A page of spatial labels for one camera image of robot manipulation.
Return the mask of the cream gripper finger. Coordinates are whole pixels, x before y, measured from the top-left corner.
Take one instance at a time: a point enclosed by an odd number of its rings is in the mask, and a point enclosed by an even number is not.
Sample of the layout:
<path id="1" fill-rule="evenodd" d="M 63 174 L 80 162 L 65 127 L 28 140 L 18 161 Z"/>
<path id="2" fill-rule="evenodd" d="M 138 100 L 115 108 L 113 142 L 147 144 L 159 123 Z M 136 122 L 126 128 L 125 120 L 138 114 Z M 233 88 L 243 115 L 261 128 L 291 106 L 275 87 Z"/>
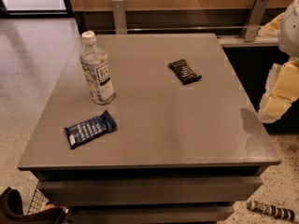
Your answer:
<path id="1" fill-rule="evenodd" d="M 262 123 L 274 123 L 299 99 L 299 59 L 291 57 L 283 65 L 274 63 L 259 104 Z"/>
<path id="2" fill-rule="evenodd" d="M 284 16 L 283 13 L 277 15 L 273 20 L 271 20 L 270 22 L 268 22 L 266 25 L 264 25 L 262 28 L 259 29 L 258 35 L 278 37 L 279 28 L 283 16 Z"/>

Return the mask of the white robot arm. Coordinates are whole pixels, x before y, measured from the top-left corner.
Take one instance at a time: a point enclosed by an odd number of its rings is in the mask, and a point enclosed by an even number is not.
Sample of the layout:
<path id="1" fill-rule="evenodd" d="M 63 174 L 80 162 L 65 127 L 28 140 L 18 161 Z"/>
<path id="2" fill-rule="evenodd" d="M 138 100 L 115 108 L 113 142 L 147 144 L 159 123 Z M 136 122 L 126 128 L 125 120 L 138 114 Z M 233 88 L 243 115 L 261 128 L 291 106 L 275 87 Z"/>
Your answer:
<path id="1" fill-rule="evenodd" d="M 276 36 L 280 51 L 290 56 L 284 64 L 274 63 L 269 70 L 258 110 L 262 123 L 274 123 L 299 99 L 299 0 L 268 22 L 261 36 Z"/>

